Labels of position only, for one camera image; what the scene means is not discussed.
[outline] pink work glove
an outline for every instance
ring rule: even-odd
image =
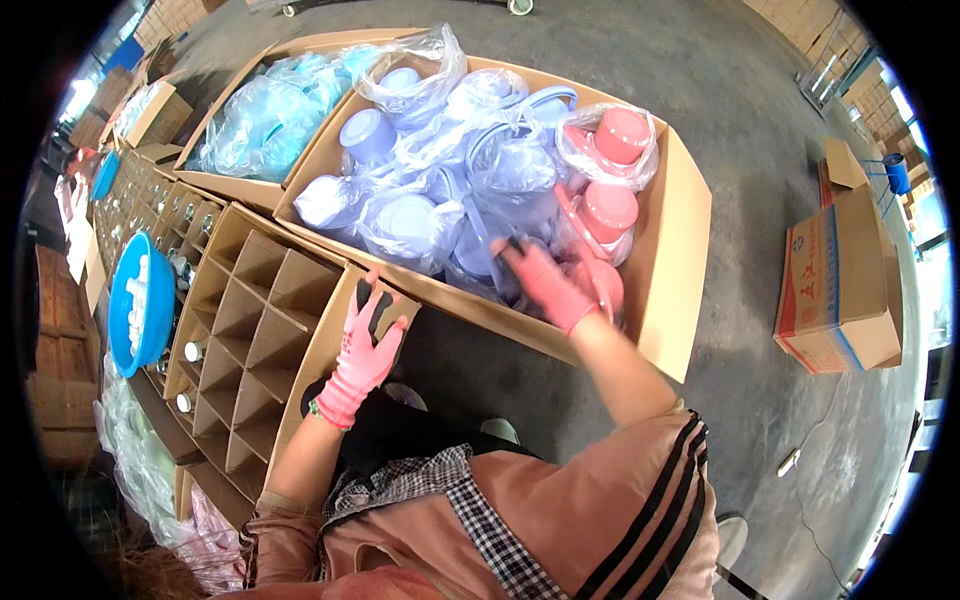
[[[371,297],[376,278],[377,272],[371,271],[357,282],[344,322],[337,370],[311,407],[315,415],[339,429],[347,430],[353,426],[360,403],[387,377],[407,325],[407,318],[400,316],[379,343],[374,341],[373,333],[383,311],[394,302],[390,294],[382,291]]]
[[[600,308],[566,278],[540,246],[526,240],[518,243],[514,238],[509,242],[498,239],[491,244],[491,250],[507,261],[530,300],[566,335],[590,311]]]

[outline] cart wheel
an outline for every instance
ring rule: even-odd
[[[534,9],[534,0],[507,0],[507,10],[510,14],[523,16],[530,14]]]

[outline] concrete floor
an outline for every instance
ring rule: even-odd
[[[180,44],[178,68],[195,69],[182,82],[184,97],[201,109],[199,120],[233,71],[275,41],[441,21],[470,54],[610,92],[678,131],[713,192],[700,323],[680,390],[710,425],[717,514],[738,513],[750,523],[733,571],[771,598],[835,597],[797,494],[846,579],[894,487],[925,367],[916,272],[895,207],[887,222],[900,249],[903,366],[813,377],[771,334],[784,231],[819,209],[813,165],[823,157],[821,136],[848,140],[861,157],[876,149],[842,111],[825,121],[810,108],[793,83],[793,74],[808,68],[804,57],[736,0],[550,0],[524,18],[502,5],[370,0],[311,8],[293,19],[249,16],[244,2],[231,0]],[[612,429],[584,372],[437,311],[417,317],[400,369],[431,410],[471,422],[503,415],[546,460],[563,463]],[[834,396],[799,473],[778,479],[778,464]],[[714,591],[740,597],[726,582]]]

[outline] checkered shirt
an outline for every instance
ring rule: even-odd
[[[320,531],[320,581],[326,579],[324,531],[367,511],[430,493],[443,493],[480,555],[511,598],[566,598],[537,560],[480,493],[467,459],[469,444],[447,448],[433,458],[394,460],[365,479],[347,467],[324,504]]]

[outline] blue cylinder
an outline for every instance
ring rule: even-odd
[[[887,171],[890,181],[890,190],[898,196],[910,191],[910,177],[906,173],[906,161],[900,153],[893,153],[883,157],[883,168]]]

